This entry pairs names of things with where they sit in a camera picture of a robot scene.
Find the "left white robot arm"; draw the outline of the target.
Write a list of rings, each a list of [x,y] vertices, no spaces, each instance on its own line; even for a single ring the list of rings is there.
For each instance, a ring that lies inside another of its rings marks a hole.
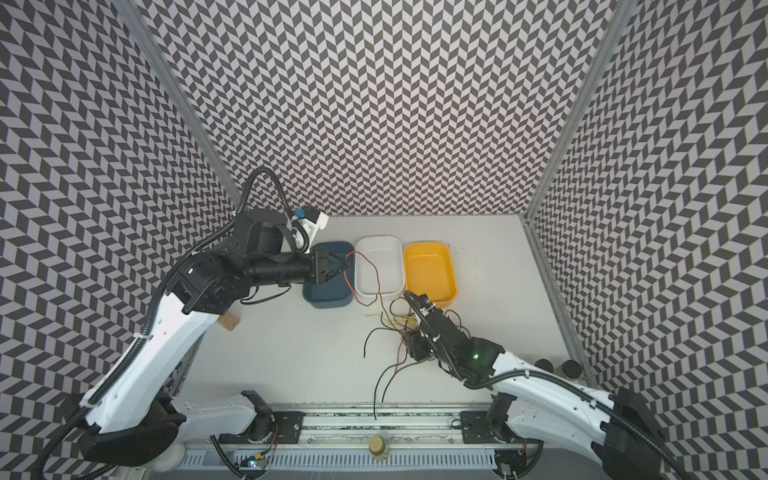
[[[34,479],[57,447],[81,430],[83,457],[100,464],[93,477],[117,466],[141,467],[174,446],[202,437],[232,435],[272,443],[272,409],[254,391],[190,402],[162,388],[175,367],[209,327],[252,289],[267,285],[323,284],[348,267],[314,247],[329,217],[315,207],[290,207],[275,172],[256,168],[247,178],[233,218],[171,267],[150,301],[141,330],[119,361],[94,387],[65,403],[66,422],[32,466]]]

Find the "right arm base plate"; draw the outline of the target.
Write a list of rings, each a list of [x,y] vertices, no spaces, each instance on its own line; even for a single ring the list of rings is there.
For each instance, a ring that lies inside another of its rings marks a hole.
[[[507,427],[492,424],[483,411],[462,411],[459,422],[464,444],[507,444],[514,438]]]

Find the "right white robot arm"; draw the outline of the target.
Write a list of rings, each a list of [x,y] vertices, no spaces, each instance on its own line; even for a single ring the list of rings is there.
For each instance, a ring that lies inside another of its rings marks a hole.
[[[447,372],[467,389],[491,393],[488,422],[498,437],[564,448],[600,464],[612,479],[658,479],[663,466],[688,478],[640,394],[566,380],[499,344],[467,336],[426,295],[405,291],[403,297],[423,344]]]

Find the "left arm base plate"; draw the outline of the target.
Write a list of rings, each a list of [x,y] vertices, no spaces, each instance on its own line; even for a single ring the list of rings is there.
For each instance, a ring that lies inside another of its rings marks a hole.
[[[304,418],[302,411],[258,413],[240,438],[250,444],[297,444]]]

